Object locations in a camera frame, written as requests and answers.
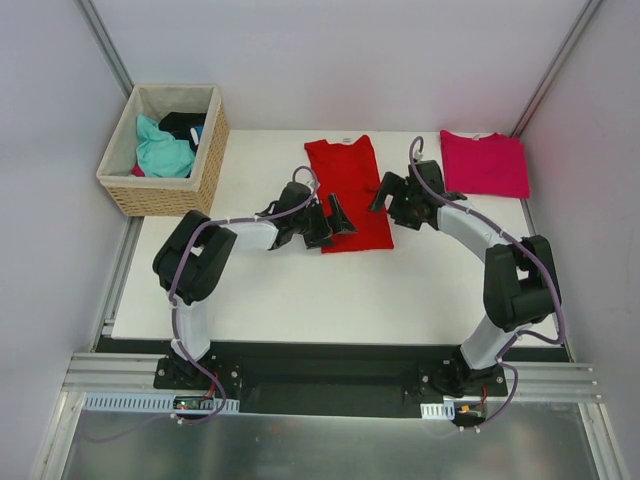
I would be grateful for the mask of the red t shirt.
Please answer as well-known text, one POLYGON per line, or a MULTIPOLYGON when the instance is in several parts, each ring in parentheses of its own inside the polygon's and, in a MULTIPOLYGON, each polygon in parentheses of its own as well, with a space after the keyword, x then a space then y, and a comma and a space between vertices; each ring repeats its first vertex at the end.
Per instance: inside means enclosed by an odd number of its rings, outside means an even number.
POLYGON ((380 187, 375 150, 367 135, 352 144, 330 143, 325 139, 304 145, 311 169, 320 182, 319 198, 327 214, 331 212, 328 197, 334 194, 357 231, 340 234, 324 254, 368 250, 392 250, 394 242, 383 211, 372 212, 369 206, 380 187))

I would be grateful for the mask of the magenta t shirt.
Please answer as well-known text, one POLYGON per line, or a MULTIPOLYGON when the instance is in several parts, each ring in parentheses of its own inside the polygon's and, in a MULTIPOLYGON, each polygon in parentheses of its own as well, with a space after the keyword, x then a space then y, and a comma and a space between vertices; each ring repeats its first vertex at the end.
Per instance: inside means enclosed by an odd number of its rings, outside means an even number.
POLYGON ((440 131, 446 189, 471 195, 530 197, 524 145, 494 133, 477 139, 440 131))

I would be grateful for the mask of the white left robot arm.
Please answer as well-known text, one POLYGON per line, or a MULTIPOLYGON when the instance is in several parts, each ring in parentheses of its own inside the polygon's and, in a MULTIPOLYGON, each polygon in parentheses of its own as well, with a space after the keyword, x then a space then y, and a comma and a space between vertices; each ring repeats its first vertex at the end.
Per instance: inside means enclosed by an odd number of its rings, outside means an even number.
POLYGON ((171 308, 170 364, 188 388, 211 377, 208 298, 234 253, 277 250, 299 235, 308 249, 328 247, 358 229, 331 193, 321 201, 311 187, 290 181, 266 209, 246 218, 213 220, 187 212, 156 254, 152 270, 171 308))

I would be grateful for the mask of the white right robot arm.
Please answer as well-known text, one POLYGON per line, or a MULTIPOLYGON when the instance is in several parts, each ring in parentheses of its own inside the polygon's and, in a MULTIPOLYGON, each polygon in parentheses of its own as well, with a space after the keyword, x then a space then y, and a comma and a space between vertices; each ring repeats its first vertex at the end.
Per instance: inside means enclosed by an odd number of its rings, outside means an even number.
POLYGON ((386 210, 395 224, 416 231, 427 224, 484 265, 484 317, 448 362, 428 374, 439 393, 460 398, 476 392, 516 338, 556 311, 560 295, 549 241, 540 235, 518 240, 475 210, 465 195, 446 192, 437 162, 413 163, 405 178, 385 173, 369 210, 386 210))

